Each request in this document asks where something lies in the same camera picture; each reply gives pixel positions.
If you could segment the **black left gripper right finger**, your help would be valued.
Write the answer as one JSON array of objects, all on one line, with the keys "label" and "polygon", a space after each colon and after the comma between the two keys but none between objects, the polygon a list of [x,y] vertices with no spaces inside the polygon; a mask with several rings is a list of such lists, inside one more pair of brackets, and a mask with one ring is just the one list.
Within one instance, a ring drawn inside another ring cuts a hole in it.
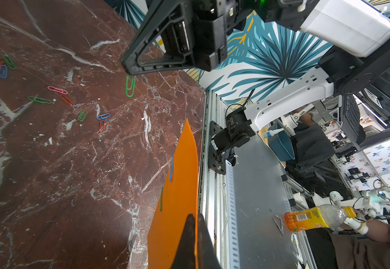
[{"label": "black left gripper right finger", "polygon": [[198,214],[197,261],[199,269],[221,269],[202,214]]}]

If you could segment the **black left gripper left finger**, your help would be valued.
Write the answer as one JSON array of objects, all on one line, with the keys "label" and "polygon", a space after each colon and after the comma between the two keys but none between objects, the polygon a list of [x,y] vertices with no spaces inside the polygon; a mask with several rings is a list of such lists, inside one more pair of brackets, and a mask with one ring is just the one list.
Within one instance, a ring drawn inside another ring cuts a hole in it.
[{"label": "black left gripper left finger", "polygon": [[171,269],[194,269],[196,267],[195,244],[196,220],[194,215],[189,214],[184,225]]}]

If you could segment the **orange paper sheet stack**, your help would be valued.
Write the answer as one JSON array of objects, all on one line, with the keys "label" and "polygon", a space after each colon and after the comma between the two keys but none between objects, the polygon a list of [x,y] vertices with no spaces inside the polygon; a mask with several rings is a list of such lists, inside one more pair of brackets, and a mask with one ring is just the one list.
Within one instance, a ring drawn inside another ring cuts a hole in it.
[{"label": "orange paper sheet stack", "polygon": [[170,269],[189,214],[198,215],[199,167],[197,145],[189,121],[184,123],[163,189],[163,208],[157,203],[148,232],[148,267]]}]

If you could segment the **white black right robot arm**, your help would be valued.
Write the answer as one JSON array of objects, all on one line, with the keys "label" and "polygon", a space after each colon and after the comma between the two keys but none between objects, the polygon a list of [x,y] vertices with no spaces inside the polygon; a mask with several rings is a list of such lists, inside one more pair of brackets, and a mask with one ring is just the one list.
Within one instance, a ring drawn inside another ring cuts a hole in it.
[{"label": "white black right robot arm", "polygon": [[298,81],[231,112],[225,128],[209,136],[217,152],[242,146],[296,108],[359,91],[390,68],[390,19],[364,1],[153,1],[120,62],[130,75],[211,71],[227,57],[227,36],[252,11],[332,47]]}]

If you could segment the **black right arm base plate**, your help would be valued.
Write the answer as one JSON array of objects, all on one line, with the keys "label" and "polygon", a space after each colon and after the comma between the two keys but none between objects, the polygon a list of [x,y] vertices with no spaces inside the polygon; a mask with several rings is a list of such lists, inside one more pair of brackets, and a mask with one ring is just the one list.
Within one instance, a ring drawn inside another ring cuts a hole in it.
[{"label": "black right arm base plate", "polygon": [[214,121],[209,124],[208,167],[218,174],[226,174],[226,164],[237,163],[234,148],[231,147],[229,132]]}]

